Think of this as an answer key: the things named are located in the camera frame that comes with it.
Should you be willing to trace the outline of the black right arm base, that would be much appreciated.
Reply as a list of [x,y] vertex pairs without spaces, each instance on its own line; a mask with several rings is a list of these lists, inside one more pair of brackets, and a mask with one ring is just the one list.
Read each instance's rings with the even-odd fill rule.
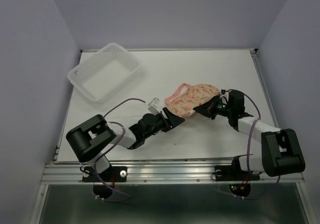
[[250,181],[258,181],[260,176],[254,176],[252,172],[243,171],[240,166],[240,157],[234,157],[229,165],[216,165],[211,178],[216,182],[231,181],[232,183],[229,184],[230,194],[248,197],[251,192]]

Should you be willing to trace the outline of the floral mesh laundry bag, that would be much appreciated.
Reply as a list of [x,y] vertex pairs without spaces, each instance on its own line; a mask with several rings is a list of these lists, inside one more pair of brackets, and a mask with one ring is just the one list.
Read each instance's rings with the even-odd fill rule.
[[183,83],[165,99],[165,104],[172,114],[178,117],[189,117],[194,114],[195,107],[219,95],[220,90],[213,85]]

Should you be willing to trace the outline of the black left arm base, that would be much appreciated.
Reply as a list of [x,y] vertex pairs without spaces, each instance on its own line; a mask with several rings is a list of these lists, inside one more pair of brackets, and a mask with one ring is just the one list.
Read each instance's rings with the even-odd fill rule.
[[127,181],[127,170],[126,166],[114,166],[110,167],[97,177],[94,168],[88,165],[82,165],[80,171],[82,172],[82,182],[93,184],[93,194],[95,199],[101,201],[111,201],[116,202],[116,200],[111,200],[110,197],[114,193],[119,193],[121,191],[116,191],[116,183],[122,183]]

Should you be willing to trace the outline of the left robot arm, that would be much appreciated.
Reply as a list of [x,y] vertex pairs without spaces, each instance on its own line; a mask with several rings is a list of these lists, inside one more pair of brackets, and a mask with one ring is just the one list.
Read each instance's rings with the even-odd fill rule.
[[123,181],[120,171],[112,167],[103,150],[122,146],[134,150],[144,145],[147,138],[168,132],[185,122],[185,119],[163,108],[158,114],[145,114],[129,128],[117,122],[108,122],[98,114],[73,128],[66,134],[66,139],[80,163],[86,163],[93,169],[99,180],[110,182],[112,177]]

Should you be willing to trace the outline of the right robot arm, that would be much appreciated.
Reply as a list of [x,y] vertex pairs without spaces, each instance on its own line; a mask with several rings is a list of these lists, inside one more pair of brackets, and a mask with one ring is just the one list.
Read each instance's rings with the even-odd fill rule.
[[247,113],[247,94],[234,89],[226,94],[225,103],[220,96],[214,96],[194,110],[212,120],[218,115],[226,117],[235,131],[248,136],[246,155],[236,156],[230,166],[232,177],[241,179],[247,173],[254,176],[266,173],[270,177],[302,173],[306,164],[296,132],[267,125],[260,116]]

